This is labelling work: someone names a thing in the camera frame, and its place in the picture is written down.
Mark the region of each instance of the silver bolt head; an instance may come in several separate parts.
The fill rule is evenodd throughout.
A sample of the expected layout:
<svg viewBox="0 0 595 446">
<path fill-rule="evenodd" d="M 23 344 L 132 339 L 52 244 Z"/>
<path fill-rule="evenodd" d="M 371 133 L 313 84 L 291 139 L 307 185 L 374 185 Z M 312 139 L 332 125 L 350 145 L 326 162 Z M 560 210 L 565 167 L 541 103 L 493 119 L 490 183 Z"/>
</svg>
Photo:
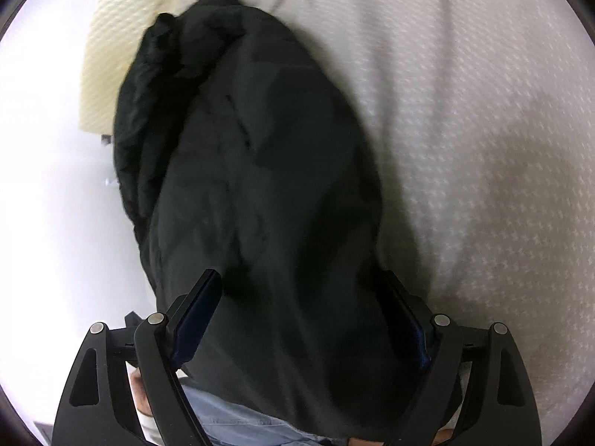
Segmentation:
<svg viewBox="0 0 595 446">
<path fill-rule="evenodd" d="M 494 324 L 494 331 L 500 335 L 506 335 L 508 333 L 508 327 L 498 321 Z"/>
<path fill-rule="evenodd" d="M 434 317 L 434 323 L 441 327 L 446 327 L 447 325 L 450 325 L 450 318 L 444 314 L 439 314 Z"/>
<path fill-rule="evenodd" d="M 159 323 L 161 323 L 162 321 L 165 320 L 165 315 L 163 315 L 161 312 L 156 312 L 156 313 L 152 313 L 151 315 L 149 315 L 149 317 L 147 318 L 147 321 L 151 324 L 151 325 L 157 325 Z"/>
<path fill-rule="evenodd" d="M 91 332 L 91 333 L 99 333 L 102 331 L 103 331 L 103 323 L 101 323 L 100 321 L 96 321 L 89 329 L 89 332 Z"/>
</svg>

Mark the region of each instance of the mattress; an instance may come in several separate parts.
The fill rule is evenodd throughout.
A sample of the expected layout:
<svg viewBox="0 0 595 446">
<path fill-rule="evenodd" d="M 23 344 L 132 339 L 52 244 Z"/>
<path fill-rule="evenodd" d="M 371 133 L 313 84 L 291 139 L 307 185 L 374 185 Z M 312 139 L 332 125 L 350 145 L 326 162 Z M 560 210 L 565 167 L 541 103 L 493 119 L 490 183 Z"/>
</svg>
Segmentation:
<svg viewBox="0 0 595 446">
<path fill-rule="evenodd" d="M 578 17 L 566 0 L 243 1 L 289 26 L 356 110 L 383 265 L 434 311 L 511 329 L 549 445 L 595 380 L 595 46 Z"/>
</svg>

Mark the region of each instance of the finger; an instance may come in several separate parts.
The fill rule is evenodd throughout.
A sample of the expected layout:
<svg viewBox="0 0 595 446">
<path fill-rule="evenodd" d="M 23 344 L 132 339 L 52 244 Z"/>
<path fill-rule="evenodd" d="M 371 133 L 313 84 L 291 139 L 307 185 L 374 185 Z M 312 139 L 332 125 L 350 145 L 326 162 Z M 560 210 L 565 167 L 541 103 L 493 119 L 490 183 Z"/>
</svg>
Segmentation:
<svg viewBox="0 0 595 446">
<path fill-rule="evenodd" d="M 135 400 L 136 409 L 145 416 L 152 416 L 153 412 L 151 411 L 151 405 L 149 404 L 139 369 L 136 369 L 130 374 L 130 390 Z"/>
<path fill-rule="evenodd" d="M 434 442 L 432 443 L 432 446 L 436 446 L 437 444 L 440 444 L 441 442 L 450 439 L 452 437 L 452 432 L 452 429 L 442 429 L 438 431 L 436 433 L 436 436 L 434 437 Z"/>
<path fill-rule="evenodd" d="M 365 441 L 365 439 L 349 438 L 347 446 L 383 446 L 382 442 Z"/>
</svg>

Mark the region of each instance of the black jacket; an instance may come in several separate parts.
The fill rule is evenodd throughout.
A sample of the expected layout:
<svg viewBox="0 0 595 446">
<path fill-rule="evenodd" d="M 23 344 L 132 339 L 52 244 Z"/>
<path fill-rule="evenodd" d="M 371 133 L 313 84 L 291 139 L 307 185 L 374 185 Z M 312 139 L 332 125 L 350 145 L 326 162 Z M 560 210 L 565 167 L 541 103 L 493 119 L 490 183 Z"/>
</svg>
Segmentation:
<svg viewBox="0 0 595 446">
<path fill-rule="evenodd" d="M 122 86 L 115 164 L 160 311 L 205 268 L 224 297 L 203 390 L 329 437 L 386 439 L 416 382 L 372 279 L 379 178 L 292 33 L 237 0 L 159 15 Z"/>
</svg>

